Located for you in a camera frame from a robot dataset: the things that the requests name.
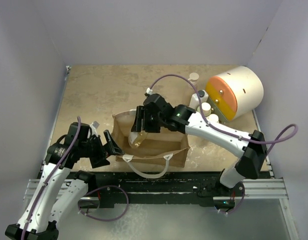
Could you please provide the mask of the small clear amber bottle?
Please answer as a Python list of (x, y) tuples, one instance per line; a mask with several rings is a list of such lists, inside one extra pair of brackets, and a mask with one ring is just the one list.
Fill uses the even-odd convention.
[(146, 140), (148, 133), (145, 131), (141, 132), (130, 132), (128, 136), (128, 142), (131, 148), (137, 149), (140, 147), (142, 142)]

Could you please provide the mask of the brown burlap canvas bag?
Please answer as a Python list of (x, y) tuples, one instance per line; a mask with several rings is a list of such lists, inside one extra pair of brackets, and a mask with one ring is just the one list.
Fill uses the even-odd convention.
[[(168, 170), (169, 166), (183, 168), (188, 150), (188, 137), (180, 132), (172, 132), (162, 127), (159, 133), (148, 133), (146, 140), (139, 148), (131, 148), (128, 136), (134, 123), (136, 110), (131, 109), (113, 116), (112, 137), (124, 151), (124, 155), (116, 157), (117, 162), (126, 163), (137, 175), (146, 179), (158, 179)], [(160, 173), (145, 173), (138, 170), (134, 163), (164, 166)]]

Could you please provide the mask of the pale green lotion bottle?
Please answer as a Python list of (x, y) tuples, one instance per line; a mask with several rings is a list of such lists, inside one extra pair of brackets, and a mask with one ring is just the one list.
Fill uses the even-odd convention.
[(212, 108), (209, 103), (203, 102), (201, 106), (199, 105), (197, 107), (197, 112), (199, 112), (201, 115), (208, 117), (212, 113)]

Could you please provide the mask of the white rectangular bottle grey cap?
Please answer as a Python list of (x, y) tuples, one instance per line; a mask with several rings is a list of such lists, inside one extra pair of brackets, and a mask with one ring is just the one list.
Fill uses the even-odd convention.
[(199, 99), (201, 100), (201, 103), (205, 103), (208, 99), (209, 95), (205, 90), (199, 90), (198, 93), (194, 93), (191, 96), (189, 107), (192, 109), (197, 109), (199, 104)]

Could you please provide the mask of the beige pump dispenser bottle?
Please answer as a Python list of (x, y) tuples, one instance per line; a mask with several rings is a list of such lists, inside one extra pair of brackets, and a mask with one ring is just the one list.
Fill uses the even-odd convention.
[(198, 73), (192, 72), (192, 73), (189, 74), (188, 81), (192, 85), (197, 86), (198, 80), (199, 80), (199, 74)]

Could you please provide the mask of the cream lidded jar bottle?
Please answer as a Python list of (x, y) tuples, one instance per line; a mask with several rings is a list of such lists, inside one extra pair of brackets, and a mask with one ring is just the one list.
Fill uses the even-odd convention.
[(211, 122), (219, 123), (219, 117), (216, 114), (210, 114), (207, 119)]

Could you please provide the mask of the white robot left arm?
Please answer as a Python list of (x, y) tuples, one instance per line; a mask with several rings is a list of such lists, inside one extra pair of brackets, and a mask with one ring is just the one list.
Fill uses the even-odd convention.
[(95, 194), (96, 176), (78, 171), (68, 189), (58, 193), (81, 158), (90, 159), (93, 168), (107, 166), (109, 156), (123, 155), (108, 130), (104, 131), (106, 144), (87, 124), (73, 123), (67, 134), (62, 135), (48, 150), (42, 175), (33, 197), (17, 223), (10, 224), (5, 235), (12, 240), (56, 240), (60, 222), (78, 203), (81, 197)]

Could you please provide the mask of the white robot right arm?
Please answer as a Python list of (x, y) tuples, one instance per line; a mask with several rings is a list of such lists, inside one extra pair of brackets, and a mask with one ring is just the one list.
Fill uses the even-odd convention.
[(238, 158), (223, 170), (216, 183), (220, 195), (227, 196), (244, 179), (259, 177), (267, 155), (265, 138), (260, 131), (248, 133), (217, 122), (206, 122), (193, 108), (183, 104), (173, 107), (159, 94), (147, 95), (143, 105), (136, 108), (130, 139), (135, 141), (143, 133), (159, 133), (162, 127), (210, 141)]

